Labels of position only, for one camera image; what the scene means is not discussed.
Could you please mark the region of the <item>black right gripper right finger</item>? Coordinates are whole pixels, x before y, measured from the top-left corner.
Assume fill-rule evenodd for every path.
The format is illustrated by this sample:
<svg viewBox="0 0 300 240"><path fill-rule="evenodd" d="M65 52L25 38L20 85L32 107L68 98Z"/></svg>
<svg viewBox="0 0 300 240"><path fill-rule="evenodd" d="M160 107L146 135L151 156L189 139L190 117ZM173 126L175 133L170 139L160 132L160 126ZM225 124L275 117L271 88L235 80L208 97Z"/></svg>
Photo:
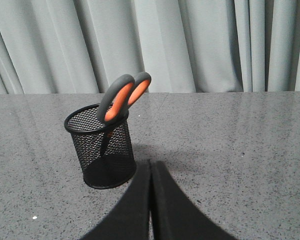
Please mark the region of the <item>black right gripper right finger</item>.
<svg viewBox="0 0 300 240"><path fill-rule="evenodd" d="M151 218L156 240L234 240L185 195L162 161L150 163Z"/></svg>

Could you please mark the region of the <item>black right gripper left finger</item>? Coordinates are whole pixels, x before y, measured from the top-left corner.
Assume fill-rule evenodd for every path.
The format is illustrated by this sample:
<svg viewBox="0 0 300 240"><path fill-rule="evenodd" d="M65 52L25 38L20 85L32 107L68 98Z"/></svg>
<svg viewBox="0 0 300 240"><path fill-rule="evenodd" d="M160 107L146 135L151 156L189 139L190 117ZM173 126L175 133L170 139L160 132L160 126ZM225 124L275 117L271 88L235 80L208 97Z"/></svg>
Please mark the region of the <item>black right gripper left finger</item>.
<svg viewBox="0 0 300 240"><path fill-rule="evenodd" d="M140 163L130 186L113 209L83 240L148 240L151 166Z"/></svg>

